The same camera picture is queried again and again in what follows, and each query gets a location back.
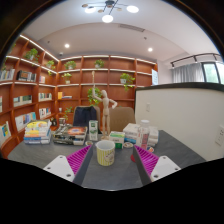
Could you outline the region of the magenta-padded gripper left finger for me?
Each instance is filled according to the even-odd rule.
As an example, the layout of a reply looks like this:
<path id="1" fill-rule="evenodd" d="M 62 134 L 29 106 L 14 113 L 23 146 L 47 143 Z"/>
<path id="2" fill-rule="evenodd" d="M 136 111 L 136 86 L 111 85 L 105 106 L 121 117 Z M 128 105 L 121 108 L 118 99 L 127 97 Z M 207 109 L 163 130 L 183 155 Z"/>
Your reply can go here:
<path id="1" fill-rule="evenodd" d="M 92 155 L 93 148 L 89 145 L 68 156 L 57 156 L 44 167 L 44 170 L 77 185 L 81 185 Z"/>

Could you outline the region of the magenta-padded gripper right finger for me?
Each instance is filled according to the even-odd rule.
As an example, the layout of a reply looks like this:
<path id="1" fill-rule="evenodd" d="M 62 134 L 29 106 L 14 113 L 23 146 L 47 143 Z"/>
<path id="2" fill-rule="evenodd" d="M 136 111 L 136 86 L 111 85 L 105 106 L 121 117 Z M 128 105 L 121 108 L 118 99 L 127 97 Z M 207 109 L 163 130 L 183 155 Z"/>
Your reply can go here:
<path id="1" fill-rule="evenodd" d="M 157 156 L 139 146 L 134 146 L 133 156 L 143 185 L 180 170 L 180 167 L 167 156 Z"/>

